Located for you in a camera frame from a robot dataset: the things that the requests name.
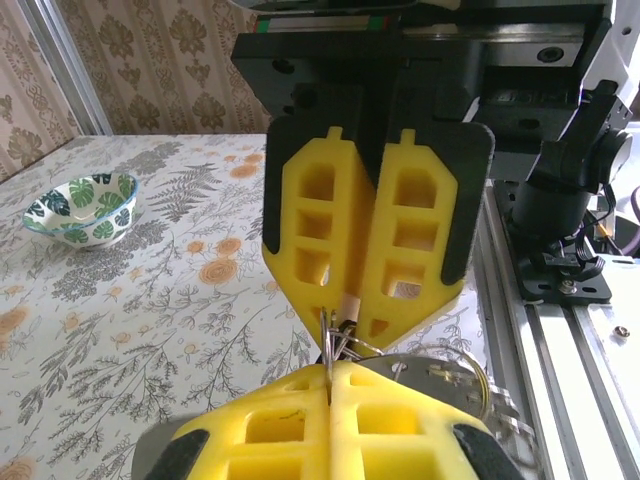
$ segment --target fern print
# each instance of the fern print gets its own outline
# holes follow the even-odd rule
[[[49,437],[57,440],[47,461],[50,466],[66,457],[78,463],[90,452],[99,452],[107,416],[123,415],[132,422],[169,419],[176,401],[172,378],[178,373],[165,351],[172,337],[132,348],[123,357],[100,357],[72,376],[69,398],[77,408],[60,414],[58,429]]]
[[[231,400],[246,393],[246,390],[239,386],[233,376],[232,367],[234,358],[240,359],[249,364],[257,365],[259,360],[255,350],[251,347],[251,338],[253,331],[250,324],[254,321],[266,307],[258,310],[249,318],[247,322],[237,331],[233,337],[221,335],[219,340],[214,342],[213,348],[207,348],[200,355],[196,362],[196,368],[206,370],[209,378],[206,382],[192,385],[186,398],[182,401],[182,405],[187,407],[191,403],[205,404],[205,411],[218,407],[221,403],[215,400],[217,394],[224,395],[225,400]],[[221,328],[221,332],[229,332],[230,330]]]
[[[277,348],[267,358],[267,368],[262,375],[262,383],[271,383],[311,362],[309,349],[311,342],[305,331],[291,327],[291,339],[286,349]]]
[[[215,174],[218,168],[211,163],[186,168],[187,170],[172,172],[176,177],[160,184],[160,187],[165,188],[149,197],[149,200],[155,200],[149,204],[157,207],[153,210],[160,212],[173,223],[182,220],[185,215],[208,199],[211,192],[217,190],[213,185],[222,183]]]
[[[106,316],[106,313],[91,315],[79,328],[67,335],[67,343],[62,348],[40,364],[41,378],[45,381],[33,387],[20,401],[19,423],[29,423],[31,417],[42,410],[45,399],[62,390],[69,379],[69,369],[84,362],[91,349],[98,345],[100,332],[96,328]]]

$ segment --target metal frame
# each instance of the metal frame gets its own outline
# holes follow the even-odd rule
[[[583,87],[594,90],[601,80],[613,80],[616,95],[630,107],[640,84],[640,8],[638,0],[609,0],[607,9],[613,27],[587,69]]]
[[[17,0],[83,135],[113,135],[89,73],[54,0]]]
[[[492,186],[479,225],[474,268],[489,368],[529,415],[545,478],[637,480],[640,434],[588,307],[522,301]]]

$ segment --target cable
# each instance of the cable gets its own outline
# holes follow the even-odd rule
[[[596,218],[596,216],[589,211],[587,211],[587,217],[589,217],[591,220]],[[605,243],[609,246],[609,249],[615,255],[624,255],[624,253],[622,253],[622,250],[618,247],[618,245],[616,245],[616,242],[613,240],[613,238],[611,238],[611,235],[609,235],[609,232],[602,226],[602,224],[598,223],[598,225],[596,225],[595,227],[600,231],[600,235],[602,235]]]
[[[633,208],[636,219],[640,222],[640,187],[636,187],[631,194],[631,207]],[[636,230],[636,234],[631,241],[622,247],[621,250],[624,255],[633,255],[638,248],[640,248],[640,228]]]
[[[593,218],[588,223],[585,223],[582,226],[582,228],[580,228],[580,230],[578,231],[578,234],[576,235],[576,240],[575,240],[576,256],[578,257],[578,260],[580,261],[580,263],[583,264],[583,267],[588,267],[588,268],[583,268],[583,270],[580,273],[576,275],[572,275],[570,277],[572,280],[576,280],[578,282],[584,282],[586,280],[590,280],[591,278],[597,277],[602,273],[605,267],[605,261],[602,257],[590,256],[587,253],[587,250],[585,248],[585,237],[587,234],[587,230],[594,225],[599,225],[600,222],[605,218],[607,218],[609,215],[611,215],[616,208],[616,196],[613,193],[613,188],[611,187],[611,185],[605,185],[603,188],[603,191],[604,191],[604,198],[606,199],[607,204],[609,205],[609,208],[607,209],[607,213],[605,213],[603,216],[599,218],[596,218],[595,216],[593,216]]]

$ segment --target screw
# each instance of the screw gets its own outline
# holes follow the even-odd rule
[[[563,280],[558,290],[565,295],[573,295],[578,291],[578,287],[576,287],[576,283],[573,280]]]
[[[616,328],[614,328],[613,332],[622,338],[628,338],[629,335],[631,335],[629,329],[627,327],[623,327],[622,325],[618,325]]]

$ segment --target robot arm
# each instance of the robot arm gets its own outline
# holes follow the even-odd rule
[[[267,256],[280,255],[295,265],[300,249],[281,252],[283,232],[290,228],[295,235],[297,228],[295,222],[286,227],[281,222],[283,212],[292,208],[289,203],[283,207],[283,202],[295,203],[295,195],[285,198],[283,173],[312,139],[326,139],[337,127],[340,138],[354,145],[378,196],[396,192],[389,194],[396,200],[387,199],[388,217],[376,221],[381,215],[376,216],[376,204],[371,222],[359,225],[368,231],[349,232],[346,243],[333,246],[352,252],[357,250],[354,242],[365,248],[368,240],[370,260],[351,268],[376,263],[364,268],[365,277],[376,277],[368,282],[371,288],[375,282],[383,290],[392,290],[397,282],[420,284],[423,292],[429,289],[437,297],[428,308],[419,309],[420,314],[432,314],[450,300],[465,274],[489,178],[496,181],[504,200],[505,227],[523,296],[556,303],[609,299],[606,284],[596,285],[601,281],[598,263],[576,244],[576,232],[581,231],[590,195],[610,183],[630,152],[632,139],[624,128],[640,80],[640,8],[633,0],[330,0],[253,8],[264,14],[258,17],[255,33],[239,36],[232,59],[274,116],[267,140]],[[401,192],[422,202],[405,206],[417,207],[428,202],[426,192],[440,198],[450,188],[439,187],[444,177],[429,170],[426,160],[422,173],[405,165],[387,169],[394,170],[393,178],[381,177],[388,147],[401,145],[403,132],[413,132],[416,148],[435,153],[453,176],[456,192],[449,213],[443,207],[434,222],[426,220],[430,213],[425,210],[424,222],[409,222],[412,227],[404,234],[406,218],[397,211],[392,214],[394,202],[402,203]],[[321,188],[333,188],[322,185],[326,177],[315,178]],[[288,181],[298,180],[290,176]],[[381,205],[384,201],[376,199]],[[372,250],[372,238],[385,226],[395,229],[396,243],[389,237],[388,245],[381,240]],[[394,267],[402,262],[393,260],[392,247],[408,247],[407,242],[411,248],[431,242],[434,253],[423,263],[438,270],[437,282],[420,275],[424,266],[418,260],[404,273]],[[320,257],[307,255],[305,261]],[[331,257],[328,252],[323,259]],[[323,266],[314,270],[323,271]],[[288,274],[295,277],[293,271]],[[322,281],[321,275],[312,277]],[[365,280],[345,290],[358,296]],[[597,292],[567,297],[567,285]],[[312,297],[307,296],[300,308],[311,312],[317,307],[312,304],[319,300]],[[384,299],[374,303],[371,308],[384,310]],[[395,306],[390,305],[392,312]],[[376,320],[388,322],[372,317],[365,323]]]

